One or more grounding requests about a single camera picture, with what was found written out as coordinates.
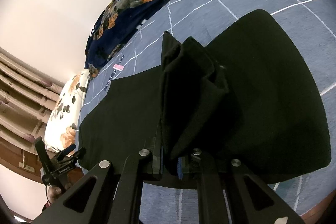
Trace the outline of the person's left hand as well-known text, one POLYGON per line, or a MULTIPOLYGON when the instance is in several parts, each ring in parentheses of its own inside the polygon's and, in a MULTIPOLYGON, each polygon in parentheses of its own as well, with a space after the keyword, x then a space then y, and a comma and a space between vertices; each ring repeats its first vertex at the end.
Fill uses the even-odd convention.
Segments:
MULTIPOLYGON (((74 170, 70 171, 67 174, 67 183, 64 187, 66 190, 71 188, 74 184, 78 182, 82 177, 84 176, 84 173, 80 168, 75 168, 74 170)), ((48 207, 50 207, 58 198, 60 198, 62 195, 62 191, 60 188, 56 186, 50 186, 47 189, 47 202, 44 204, 42 211, 46 210, 48 207)))

